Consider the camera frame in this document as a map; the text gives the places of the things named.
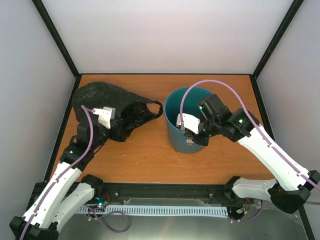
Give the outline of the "black plastic trash bag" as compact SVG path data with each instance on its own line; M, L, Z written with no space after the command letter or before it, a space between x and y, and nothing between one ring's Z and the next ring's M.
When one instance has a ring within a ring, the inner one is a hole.
M163 113L163 105L159 101L102 81L78 88L71 105L78 122L87 118L82 105L88 109L114 108L116 126L111 128L108 138L116 142L125 142L134 129L159 118Z

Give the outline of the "teal plastic trash bin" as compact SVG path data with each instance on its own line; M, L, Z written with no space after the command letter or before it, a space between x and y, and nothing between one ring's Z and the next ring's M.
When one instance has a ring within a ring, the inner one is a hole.
M182 87L172 92L164 103L164 116L167 124L168 140L176 152L184 154L194 154L204 147L192 142L191 137L184 136L184 132L176 127L177 116L180 113L182 98L187 91L187 87ZM201 115L197 103L212 93L201 87L194 87L186 96L183 104L183 113L195 117Z

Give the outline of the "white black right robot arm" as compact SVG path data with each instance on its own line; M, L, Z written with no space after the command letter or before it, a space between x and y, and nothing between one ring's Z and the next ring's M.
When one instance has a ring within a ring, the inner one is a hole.
M176 126L185 131L185 136L201 146L207 146L210 137L226 137L249 150L274 176L269 180L233 176L224 186L228 201L244 198L268 201L288 214L307 202L311 190L320 182L319 172L307 170L294 161L257 118L244 108L231 112L216 94L203 98L197 107L201 113L198 117L187 113L176 117Z

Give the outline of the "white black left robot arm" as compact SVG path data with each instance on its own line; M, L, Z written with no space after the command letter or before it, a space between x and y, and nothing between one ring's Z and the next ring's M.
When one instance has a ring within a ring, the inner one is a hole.
M64 150L57 168L37 200L23 214L15 216L9 227L17 240L56 240L68 220L88 201L103 198L103 180L86 175L69 193L76 179L95 156L95 150L110 139L118 127L85 120L77 127L76 141Z

